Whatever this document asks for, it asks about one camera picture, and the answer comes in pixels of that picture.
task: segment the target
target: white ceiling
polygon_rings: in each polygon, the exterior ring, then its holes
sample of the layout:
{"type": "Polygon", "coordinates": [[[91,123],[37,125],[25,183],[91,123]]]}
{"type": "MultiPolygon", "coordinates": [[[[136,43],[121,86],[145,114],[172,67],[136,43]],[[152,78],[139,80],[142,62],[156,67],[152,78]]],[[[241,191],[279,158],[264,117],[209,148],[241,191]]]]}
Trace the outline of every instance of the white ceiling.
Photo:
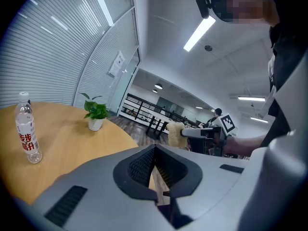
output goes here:
{"type": "Polygon", "coordinates": [[[147,54],[187,78],[212,83],[228,93],[243,116],[255,116],[262,103],[232,97],[269,94],[269,26],[225,23],[211,11],[216,22],[187,52],[183,47],[202,20],[195,0],[149,0],[148,6],[147,54]]]}
{"type": "Polygon", "coordinates": [[[170,100],[172,102],[173,100],[178,100],[181,103],[192,108],[202,107],[204,109],[212,109],[207,103],[192,96],[188,92],[164,81],[163,79],[153,76],[146,71],[139,70],[134,78],[133,84],[149,91],[153,91],[153,89],[156,89],[158,91],[158,95],[164,98],[172,97],[173,99],[170,100]],[[161,84],[163,86],[163,89],[160,90],[156,88],[156,83],[161,84]]]}

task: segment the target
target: bottle cap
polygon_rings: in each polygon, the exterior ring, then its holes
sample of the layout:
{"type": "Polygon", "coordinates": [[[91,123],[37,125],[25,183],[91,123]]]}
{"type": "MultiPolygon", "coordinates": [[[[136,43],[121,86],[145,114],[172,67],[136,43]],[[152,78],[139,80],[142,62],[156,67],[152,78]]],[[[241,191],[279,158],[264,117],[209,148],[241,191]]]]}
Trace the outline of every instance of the bottle cap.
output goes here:
{"type": "Polygon", "coordinates": [[[29,93],[26,91],[22,91],[19,93],[19,101],[21,102],[28,102],[29,100],[29,93]]]}

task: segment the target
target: clear plastic bottle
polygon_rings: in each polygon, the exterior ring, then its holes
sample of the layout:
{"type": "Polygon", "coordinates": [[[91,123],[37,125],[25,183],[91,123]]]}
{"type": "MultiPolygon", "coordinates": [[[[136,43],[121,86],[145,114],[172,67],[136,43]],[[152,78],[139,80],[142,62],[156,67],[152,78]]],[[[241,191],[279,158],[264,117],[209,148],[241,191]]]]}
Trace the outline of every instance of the clear plastic bottle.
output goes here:
{"type": "Polygon", "coordinates": [[[28,103],[29,93],[19,93],[19,104],[15,109],[16,128],[23,150],[30,163],[37,164],[42,159],[39,144],[35,135],[34,118],[31,105],[28,103]]]}

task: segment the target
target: gray floor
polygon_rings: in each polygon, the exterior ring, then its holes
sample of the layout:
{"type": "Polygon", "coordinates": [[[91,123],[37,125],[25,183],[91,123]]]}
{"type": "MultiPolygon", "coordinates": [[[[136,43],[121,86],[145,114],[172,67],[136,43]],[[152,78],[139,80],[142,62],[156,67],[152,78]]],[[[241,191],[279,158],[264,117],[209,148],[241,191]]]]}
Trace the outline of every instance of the gray floor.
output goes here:
{"type": "MultiPolygon", "coordinates": [[[[137,122],[129,120],[127,118],[121,116],[113,116],[108,118],[110,121],[118,125],[122,128],[129,136],[133,138],[133,140],[139,145],[151,145],[151,144],[166,144],[168,145],[168,135],[162,133],[159,140],[153,140],[149,138],[145,132],[147,127],[141,125],[137,122]]],[[[153,178],[156,187],[156,193],[158,198],[157,205],[168,205],[170,203],[170,198],[163,196],[164,191],[169,191],[169,188],[166,186],[165,182],[163,181],[162,177],[160,176],[158,170],[156,168],[153,169],[153,178]]]]}

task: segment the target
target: plant pot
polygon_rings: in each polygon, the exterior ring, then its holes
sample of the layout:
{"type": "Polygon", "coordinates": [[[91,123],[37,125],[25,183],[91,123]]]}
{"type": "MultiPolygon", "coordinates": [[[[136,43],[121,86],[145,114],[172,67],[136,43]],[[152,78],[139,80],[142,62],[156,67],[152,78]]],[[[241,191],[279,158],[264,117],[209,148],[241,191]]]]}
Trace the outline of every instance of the plant pot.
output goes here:
{"type": "Polygon", "coordinates": [[[101,126],[103,124],[103,119],[91,119],[89,118],[89,129],[92,131],[98,131],[100,130],[101,126]]]}

